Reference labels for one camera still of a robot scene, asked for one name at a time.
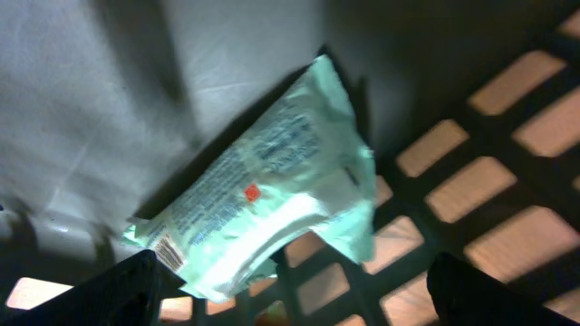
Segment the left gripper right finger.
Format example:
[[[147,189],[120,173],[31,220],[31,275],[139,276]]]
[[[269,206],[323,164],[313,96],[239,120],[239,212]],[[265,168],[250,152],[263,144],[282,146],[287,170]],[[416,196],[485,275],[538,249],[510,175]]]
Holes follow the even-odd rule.
[[[443,326],[579,326],[449,253],[436,256],[427,288]]]

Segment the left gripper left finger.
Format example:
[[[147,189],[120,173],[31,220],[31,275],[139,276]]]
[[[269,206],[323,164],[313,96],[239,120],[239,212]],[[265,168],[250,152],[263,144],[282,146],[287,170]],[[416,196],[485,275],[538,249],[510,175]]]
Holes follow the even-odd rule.
[[[186,296],[151,250],[115,263],[1,255],[3,325],[184,325]]]

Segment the mint green wipes pack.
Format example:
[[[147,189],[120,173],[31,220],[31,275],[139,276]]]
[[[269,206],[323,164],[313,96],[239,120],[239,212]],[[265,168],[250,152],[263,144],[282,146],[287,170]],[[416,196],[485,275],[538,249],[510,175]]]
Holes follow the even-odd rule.
[[[276,251],[313,233],[354,263],[372,257],[372,150],[332,60],[321,55],[175,201],[129,226],[182,290],[224,302],[276,273]]]

